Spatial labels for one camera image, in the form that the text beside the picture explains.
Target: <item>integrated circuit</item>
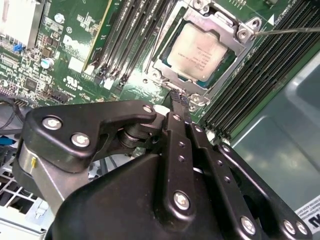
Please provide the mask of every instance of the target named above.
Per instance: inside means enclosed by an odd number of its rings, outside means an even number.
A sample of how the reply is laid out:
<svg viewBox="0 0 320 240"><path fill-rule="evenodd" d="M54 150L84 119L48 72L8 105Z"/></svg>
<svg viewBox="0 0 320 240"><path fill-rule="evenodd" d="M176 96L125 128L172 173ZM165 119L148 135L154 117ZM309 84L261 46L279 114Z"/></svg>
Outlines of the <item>integrated circuit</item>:
<svg viewBox="0 0 320 240"><path fill-rule="evenodd" d="M215 34L187 23L174 42L167 63L185 78L206 82L227 50Z"/></svg>
<svg viewBox="0 0 320 240"><path fill-rule="evenodd" d="M24 83L24 87L30 91L35 92L37 89L37 82L32 80L31 78L27 77Z"/></svg>

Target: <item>electronic component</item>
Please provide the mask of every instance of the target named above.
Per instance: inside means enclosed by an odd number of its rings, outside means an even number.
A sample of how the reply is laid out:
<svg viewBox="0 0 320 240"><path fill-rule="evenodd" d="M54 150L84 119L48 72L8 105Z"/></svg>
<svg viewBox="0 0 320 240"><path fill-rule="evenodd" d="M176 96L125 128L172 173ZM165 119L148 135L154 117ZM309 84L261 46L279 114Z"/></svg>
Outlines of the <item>electronic component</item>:
<svg viewBox="0 0 320 240"><path fill-rule="evenodd" d="M53 39L52 47L56 48L56 47L58 47L58 44L59 44L59 42L57 40Z"/></svg>
<svg viewBox="0 0 320 240"><path fill-rule="evenodd" d="M35 92L37 89L37 82L27 77L24 83L24 87L30 91Z"/></svg>
<svg viewBox="0 0 320 240"><path fill-rule="evenodd" d="M27 49L35 46L44 4L33 0L0 1L0 34Z"/></svg>
<svg viewBox="0 0 320 240"><path fill-rule="evenodd" d="M64 92L53 89L48 84L45 85L42 96L51 99L59 104L65 104L69 100L69 96Z"/></svg>
<svg viewBox="0 0 320 240"><path fill-rule="evenodd" d="M52 45L53 42L54 42L54 39L51 38L51 37L48 37L48 38L46 39L46 44L48 44L48 45Z"/></svg>
<svg viewBox="0 0 320 240"><path fill-rule="evenodd" d="M206 11L198 11L178 1L158 33L161 44L150 58L152 64L145 63L149 79L188 94L192 112L210 103L249 52L252 36L262 25L259 17L241 22L220 5L206 4Z"/></svg>
<svg viewBox="0 0 320 240"><path fill-rule="evenodd" d="M47 48L44 48L42 50L42 56L44 56L45 58L48 58L51 56L51 50L47 49Z"/></svg>
<svg viewBox="0 0 320 240"><path fill-rule="evenodd" d="M204 32L187 23L174 42L167 63L185 78L206 82L222 61L227 49L213 33Z"/></svg>
<svg viewBox="0 0 320 240"><path fill-rule="evenodd" d="M47 58L45 58L45 59L42 59L42 60L41 60L41 63L40 63L40 65L41 65L41 67L42 67L43 69L49 69L49 68L51 68L54 64L55 64L55 61L54 61L52 58L49 58L49 57L47 57Z"/></svg>
<svg viewBox="0 0 320 240"><path fill-rule="evenodd" d="M24 49L22 43L18 43L13 45L12 51L14 52L21 52Z"/></svg>

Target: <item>metal wire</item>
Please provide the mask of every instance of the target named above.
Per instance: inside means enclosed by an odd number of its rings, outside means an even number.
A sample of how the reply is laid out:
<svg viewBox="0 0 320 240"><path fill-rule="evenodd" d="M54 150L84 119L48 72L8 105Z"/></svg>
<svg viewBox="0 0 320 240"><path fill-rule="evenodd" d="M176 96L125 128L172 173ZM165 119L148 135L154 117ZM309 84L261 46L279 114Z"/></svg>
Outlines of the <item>metal wire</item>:
<svg viewBox="0 0 320 240"><path fill-rule="evenodd" d="M256 32L255 36L275 35L275 34L292 34L292 33L318 33L320 27L300 27L283 30L272 30L272 31L259 31Z"/></svg>

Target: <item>sticker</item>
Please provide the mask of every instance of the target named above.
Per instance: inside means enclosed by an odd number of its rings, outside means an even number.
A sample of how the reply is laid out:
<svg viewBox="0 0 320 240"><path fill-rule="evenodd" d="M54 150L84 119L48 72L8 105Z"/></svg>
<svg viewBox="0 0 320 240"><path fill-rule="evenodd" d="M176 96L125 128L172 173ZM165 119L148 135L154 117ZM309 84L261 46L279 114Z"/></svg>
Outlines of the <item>sticker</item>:
<svg viewBox="0 0 320 240"><path fill-rule="evenodd" d="M320 231L320 195L300 207L295 213L306 223L312 234Z"/></svg>
<svg viewBox="0 0 320 240"><path fill-rule="evenodd" d="M69 62L69 69L72 69L78 73L82 72L82 68L84 67L85 63L83 61L80 61L78 59L76 59L75 57L71 57L71 60Z"/></svg>

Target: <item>label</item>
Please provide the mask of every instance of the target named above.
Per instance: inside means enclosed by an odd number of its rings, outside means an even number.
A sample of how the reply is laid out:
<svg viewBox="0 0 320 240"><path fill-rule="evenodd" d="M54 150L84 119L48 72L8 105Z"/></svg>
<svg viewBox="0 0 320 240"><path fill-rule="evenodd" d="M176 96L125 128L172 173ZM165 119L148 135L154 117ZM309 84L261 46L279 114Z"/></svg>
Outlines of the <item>label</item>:
<svg viewBox="0 0 320 240"><path fill-rule="evenodd" d="M312 234L320 231L320 195L300 207L295 213L306 223Z"/></svg>

